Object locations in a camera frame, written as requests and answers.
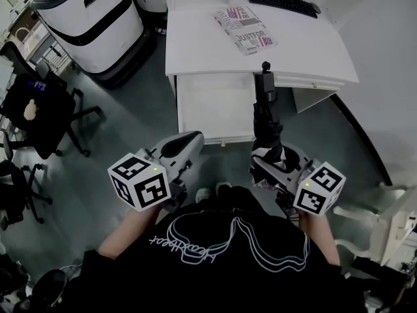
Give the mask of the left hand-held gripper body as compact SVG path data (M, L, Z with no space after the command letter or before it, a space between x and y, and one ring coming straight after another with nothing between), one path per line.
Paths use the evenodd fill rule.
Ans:
M191 168L204 144L203 133L195 130L124 155L108 168L118 198L138 212L161 203L168 212L175 212L188 195L181 175Z

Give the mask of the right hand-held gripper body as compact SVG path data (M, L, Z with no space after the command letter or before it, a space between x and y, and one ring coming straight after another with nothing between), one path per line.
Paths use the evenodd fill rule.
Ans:
M328 162L309 158L300 148L285 143L285 169L252 155L252 169L257 181L277 192L290 206L322 216L338 199L346 177Z

